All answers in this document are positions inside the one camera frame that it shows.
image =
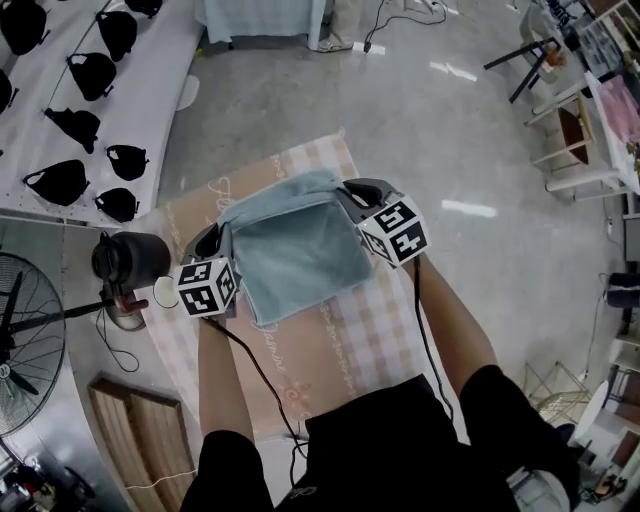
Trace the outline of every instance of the black handbag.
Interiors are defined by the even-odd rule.
[[[31,183],[32,178],[40,176]],[[89,186],[80,160],[67,160],[25,176],[22,182],[50,203],[69,206],[75,203]]]
[[[0,69],[0,114],[11,107],[18,91],[19,89],[13,88],[5,72]]]
[[[162,7],[162,0],[124,0],[127,7],[133,12],[141,12],[149,16],[149,19],[153,18],[160,7]]]
[[[74,62],[74,58],[84,57],[84,62]],[[87,101],[95,101],[109,95],[116,77],[116,65],[102,53],[74,53],[67,57],[69,70]]]
[[[96,14],[98,28],[104,44],[107,45],[113,62],[119,62],[131,48],[138,37],[138,22],[128,12],[100,12]]]
[[[113,171],[125,181],[137,180],[144,174],[149,163],[147,150],[135,146],[109,146],[107,157],[111,161]]]
[[[140,204],[126,188],[107,190],[95,198],[96,207],[118,222],[129,222],[135,217]]]
[[[0,6],[0,30],[16,55],[25,55],[51,33],[47,25],[47,11],[35,0],[11,0]]]
[[[79,142],[87,153],[93,153],[93,143],[98,140],[96,133],[100,128],[100,119],[91,112],[85,110],[72,112],[70,109],[56,112],[48,108],[44,111],[44,115],[69,137]]]

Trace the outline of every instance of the black shirt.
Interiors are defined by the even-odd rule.
[[[460,403],[471,446],[424,376],[308,420],[307,472],[275,509],[518,510],[506,479],[523,466],[555,475],[577,505],[577,463],[498,367],[476,372]],[[253,444],[209,434],[181,510],[274,510]]]

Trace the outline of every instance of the electric fan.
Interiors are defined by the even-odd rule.
[[[113,304],[106,299],[64,311],[47,276],[0,253],[0,437],[28,423],[49,398],[64,358],[65,318]]]

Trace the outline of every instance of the light blue towel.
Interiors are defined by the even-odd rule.
[[[301,174],[228,208],[242,286],[262,327],[371,278],[369,259],[338,200],[331,171]]]

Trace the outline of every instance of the wooden board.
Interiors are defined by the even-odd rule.
[[[153,479],[193,471],[180,402],[159,403],[131,394],[131,405],[138,446]],[[194,477],[182,475],[156,486],[167,510],[179,512]]]
[[[100,429],[105,434],[107,447],[125,486],[150,485],[166,476],[193,471],[194,465],[179,401],[131,389],[106,379],[100,379],[89,389]],[[114,436],[108,436],[105,433],[105,428],[108,429],[116,417],[113,408],[102,406],[109,400],[119,404],[117,416],[119,420],[123,417],[122,411],[124,411],[129,432],[126,436],[127,443],[123,443],[125,439],[122,436],[113,438]],[[102,406],[101,410],[104,413],[98,413],[96,404]],[[108,421],[103,422],[101,416],[105,416]],[[120,445],[116,446],[110,441],[118,442]],[[131,457],[129,457],[131,453],[135,453],[134,465],[131,464]],[[121,468],[118,460],[126,464]],[[184,495],[194,478],[195,474],[182,475],[163,480],[152,489],[131,489],[129,492],[142,512],[147,510],[179,512]],[[129,483],[134,479],[144,480],[147,483]],[[152,498],[149,498],[148,491],[152,491],[150,493]]]
[[[153,484],[127,413],[127,396],[114,396],[99,386],[89,386],[93,409],[111,458],[125,487]],[[165,507],[155,487],[130,489],[129,494],[140,512],[163,512]]]

